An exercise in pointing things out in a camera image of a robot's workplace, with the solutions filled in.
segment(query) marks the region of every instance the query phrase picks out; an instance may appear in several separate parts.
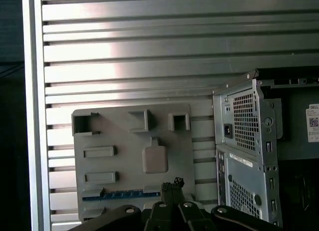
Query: corrugated metal wall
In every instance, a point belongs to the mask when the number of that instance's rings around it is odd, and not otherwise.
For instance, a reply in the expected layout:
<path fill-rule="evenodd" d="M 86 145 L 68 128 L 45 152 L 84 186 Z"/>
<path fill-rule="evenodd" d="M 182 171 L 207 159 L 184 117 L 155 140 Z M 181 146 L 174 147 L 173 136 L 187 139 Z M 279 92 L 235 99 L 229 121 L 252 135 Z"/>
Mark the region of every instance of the corrugated metal wall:
<path fill-rule="evenodd" d="M 217 199 L 212 88 L 256 67 L 319 64 L 319 0 L 42 2 L 38 75 L 44 72 L 46 123 L 39 122 L 47 129 L 41 159 L 49 172 L 42 167 L 43 203 L 55 231 L 78 224 L 75 109 L 190 103 L 194 158 L 205 162 L 195 171 L 197 197 L 211 208 Z"/>

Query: metal frame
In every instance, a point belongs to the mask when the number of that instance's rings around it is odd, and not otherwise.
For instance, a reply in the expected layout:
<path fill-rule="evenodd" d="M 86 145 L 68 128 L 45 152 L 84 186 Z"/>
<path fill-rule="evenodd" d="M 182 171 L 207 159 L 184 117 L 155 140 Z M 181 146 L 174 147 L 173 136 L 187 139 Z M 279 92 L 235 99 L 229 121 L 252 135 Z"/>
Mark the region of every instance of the metal frame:
<path fill-rule="evenodd" d="M 41 0 L 22 0 L 31 226 L 50 230 Z"/>

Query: power supply unit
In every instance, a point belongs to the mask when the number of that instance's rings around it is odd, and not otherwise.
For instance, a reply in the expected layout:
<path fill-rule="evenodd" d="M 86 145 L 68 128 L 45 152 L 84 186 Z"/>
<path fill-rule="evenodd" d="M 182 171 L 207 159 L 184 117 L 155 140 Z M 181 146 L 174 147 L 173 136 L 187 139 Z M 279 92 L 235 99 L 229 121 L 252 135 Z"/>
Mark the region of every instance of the power supply unit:
<path fill-rule="evenodd" d="M 213 91 L 218 202 L 318 225 L 319 67 L 255 69 Z"/>

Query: black cable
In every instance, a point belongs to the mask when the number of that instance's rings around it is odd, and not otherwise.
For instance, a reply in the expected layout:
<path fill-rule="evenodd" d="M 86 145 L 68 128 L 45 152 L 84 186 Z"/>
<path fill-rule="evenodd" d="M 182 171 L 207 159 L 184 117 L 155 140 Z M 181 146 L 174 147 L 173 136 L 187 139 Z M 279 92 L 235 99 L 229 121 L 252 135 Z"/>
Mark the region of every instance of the black cable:
<path fill-rule="evenodd" d="M 6 72 L 8 72 L 8 71 L 11 71 L 11 70 L 13 70 L 13 69 L 16 69 L 17 67 L 19 67 L 19 66 L 21 66 L 21 65 L 24 65 L 24 64 L 18 64 L 18 65 L 15 65 L 15 66 L 13 66 L 13 67 L 10 67 L 9 69 L 0 72 L 0 75 L 6 73 Z"/>
<path fill-rule="evenodd" d="M 12 72 L 9 72 L 9 73 L 7 73 L 7 74 L 1 76 L 0 79 L 5 78 L 5 77 L 7 77 L 8 75 L 11 75 L 11 74 L 13 74 L 13 73 L 16 73 L 16 72 L 18 72 L 18 71 L 20 71 L 20 70 L 22 70 L 22 69 L 24 69 L 24 66 L 18 68 L 17 70 L 14 70 L 14 71 L 12 71 Z"/>

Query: qr code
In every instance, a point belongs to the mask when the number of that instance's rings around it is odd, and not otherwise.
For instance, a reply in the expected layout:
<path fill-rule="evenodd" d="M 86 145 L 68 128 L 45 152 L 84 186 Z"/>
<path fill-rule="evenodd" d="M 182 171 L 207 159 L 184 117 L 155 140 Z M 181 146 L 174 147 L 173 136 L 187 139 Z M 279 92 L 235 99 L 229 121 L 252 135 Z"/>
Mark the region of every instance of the qr code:
<path fill-rule="evenodd" d="M 319 127 L 319 118 L 309 118 L 310 127 Z"/>

